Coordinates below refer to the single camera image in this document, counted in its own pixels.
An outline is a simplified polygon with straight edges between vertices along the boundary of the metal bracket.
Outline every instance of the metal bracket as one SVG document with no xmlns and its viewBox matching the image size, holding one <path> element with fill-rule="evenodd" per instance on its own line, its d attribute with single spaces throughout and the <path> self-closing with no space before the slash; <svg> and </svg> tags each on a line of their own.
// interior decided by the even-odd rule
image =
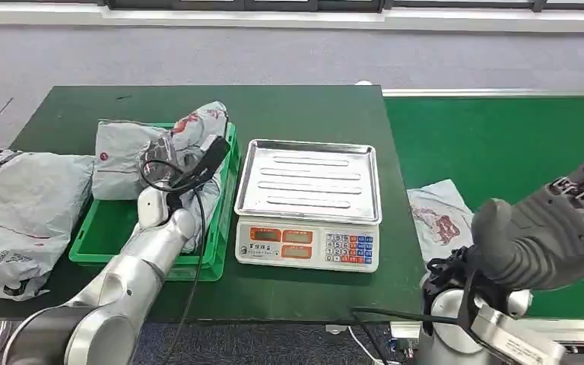
<svg viewBox="0 0 584 365">
<path fill-rule="evenodd" d="M 325 331 L 333 335 L 338 335 L 346 329 L 348 329 L 347 325 L 325 325 Z"/>
</svg>

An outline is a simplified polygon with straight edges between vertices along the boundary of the black cable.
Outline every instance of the black cable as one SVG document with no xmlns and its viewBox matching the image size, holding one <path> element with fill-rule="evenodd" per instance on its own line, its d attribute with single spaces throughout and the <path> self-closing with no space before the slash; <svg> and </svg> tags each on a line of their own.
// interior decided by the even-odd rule
<svg viewBox="0 0 584 365">
<path fill-rule="evenodd" d="M 198 200 L 198 207 L 200 208 L 200 216 L 202 217 L 202 227 L 200 232 L 200 254 L 198 257 L 198 268 L 195 270 L 195 277 L 193 279 L 193 285 L 191 289 L 189 289 L 189 297 L 187 298 L 187 302 L 185 305 L 185 309 L 182 311 L 182 318 L 180 318 L 180 322 L 178 323 L 178 329 L 176 330 L 176 334 L 173 336 L 173 340 L 171 340 L 171 345 L 169 346 L 169 350 L 167 352 L 167 356 L 162 360 L 162 364 L 166 364 L 169 362 L 171 358 L 171 354 L 173 350 L 176 348 L 176 344 L 178 343 L 178 339 L 180 337 L 180 333 L 183 331 L 183 326 L 185 325 L 185 319 L 187 318 L 187 314 L 189 313 L 189 308 L 191 307 L 193 301 L 193 295 L 195 293 L 195 286 L 198 283 L 198 278 L 200 277 L 200 269 L 202 267 L 202 256 L 205 255 L 205 249 L 207 248 L 207 240 L 205 239 L 205 210 L 202 207 L 202 200 L 200 199 L 200 195 L 198 194 L 198 190 L 193 189 L 193 193 Z"/>
<path fill-rule="evenodd" d="M 351 312 L 383 314 L 385 316 L 409 319 L 411 321 L 433 322 L 433 323 L 444 323 L 447 325 L 457 325 L 455 318 L 451 318 L 451 317 L 430 316 L 428 314 L 397 312 L 395 310 L 369 308 L 367 306 L 353 307 L 353 308 L 351 308 Z"/>
<path fill-rule="evenodd" d="M 386 357 L 384 356 L 384 354 L 382 354 L 382 349 L 379 347 L 379 344 L 377 343 L 377 341 L 375 341 L 375 338 L 373 337 L 373 334 L 370 333 L 370 331 L 368 330 L 368 327 L 366 327 L 366 325 L 364 325 L 363 321 L 352 310 L 351 310 L 351 315 L 353 316 L 355 322 L 357 322 L 357 324 L 361 327 L 361 329 L 363 329 L 363 331 L 366 332 L 366 336 L 368 336 L 370 343 L 373 344 L 375 351 L 377 351 L 377 356 L 379 357 L 379 359 L 384 363 L 384 365 L 389 365 L 389 362 L 387 361 Z"/>
<path fill-rule="evenodd" d="M 449 318 L 449 317 L 431 316 L 428 314 L 397 312 L 397 311 L 388 310 L 388 309 L 369 308 L 366 306 L 356 306 L 356 307 L 351 308 L 351 315 L 355 319 L 355 322 L 361 327 L 361 329 L 363 329 L 364 332 L 366 332 L 366 336 L 368 337 L 368 340 L 370 341 L 371 344 L 373 344 L 375 351 L 377 351 L 377 356 L 379 356 L 379 359 L 384 363 L 384 365 L 388 365 L 389 362 L 382 354 L 381 347 L 377 343 L 377 340 L 375 340 L 375 338 L 373 337 L 373 334 L 370 333 L 370 331 L 368 330 L 366 325 L 364 325 L 363 321 L 359 318 L 359 316 L 356 313 L 383 314 L 385 316 L 410 319 L 411 321 L 419 321 L 419 322 L 445 323 L 447 325 L 457 324 L 455 322 L 455 318 Z"/>
<path fill-rule="evenodd" d="M 190 181 L 189 183 L 186 182 L 185 184 L 183 184 L 181 186 L 176 186 L 173 188 L 171 188 L 169 186 L 158 186 L 158 185 L 156 185 L 155 182 L 150 181 L 148 179 L 148 177 L 146 176 L 146 174 L 144 173 L 144 168 L 150 163 L 158 163 L 158 164 L 167 165 L 168 167 L 171 167 L 172 169 L 174 169 L 175 171 L 180 173 L 181 176 L 176 181 L 177 183 L 179 183 L 180 181 L 183 180 L 183 178 L 186 176 L 186 173 L 182 168 L 180 168 L 180 166 L 176 165 L 173 162 L 169 162 L 167 160 L 160 160 L 160 159 L 146 160 L 140 166 L 140 176 L 153 189 L 160 190 L 161 192 L 185 192 L 187 190 L 193 189 L 195 187 L 194 185 L 198 185 L 198 184 L 196 184 L 197 181 Z"/>
</svg>

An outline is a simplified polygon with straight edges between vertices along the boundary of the orange display panel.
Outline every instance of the orange display panel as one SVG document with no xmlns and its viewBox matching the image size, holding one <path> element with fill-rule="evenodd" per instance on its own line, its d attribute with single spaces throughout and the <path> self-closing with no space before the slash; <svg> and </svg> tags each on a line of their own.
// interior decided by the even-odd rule
<svg viewBox="0 0 584 365">
<path fill-rule="evenodd" d="M 312 257 L 312 247 L 285 245 L 281 249 L 281 256 L 292 259 L 309 259 Z"/>
<path fill-rule="evenodd" d="M 311 244 L 312 232 L 308 230 L 284 230 L 283 242 Z"/>
<path fill-rule="evenodd" d="M 275 228 L 249 228 L 249 238 L 252 241 L 280 242 L 281 232 Z"/>
</svg>

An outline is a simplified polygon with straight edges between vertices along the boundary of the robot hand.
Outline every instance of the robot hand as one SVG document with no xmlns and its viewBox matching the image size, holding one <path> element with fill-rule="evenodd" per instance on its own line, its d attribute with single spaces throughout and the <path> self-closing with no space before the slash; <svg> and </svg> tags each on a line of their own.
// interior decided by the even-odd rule
<svg viewBox="0 0 584 365">
<path fill-rule="evenodd" d="M 469 262 L 510 290 L 554 289 L 584 278 L 584 164 L 511 206 L 474 216 Z"/>
</svg>

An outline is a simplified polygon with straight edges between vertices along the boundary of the table edge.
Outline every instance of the table edge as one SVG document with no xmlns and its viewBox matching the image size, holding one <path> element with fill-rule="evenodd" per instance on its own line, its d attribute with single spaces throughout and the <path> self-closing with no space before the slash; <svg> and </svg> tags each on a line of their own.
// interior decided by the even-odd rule
<svg viewBox="0 0 584 365">
<path fill-rule="evenodd" d="M 382 89 L 383 97 L 584 97 L 584 91 L 537 89 Z"/>
</svg>

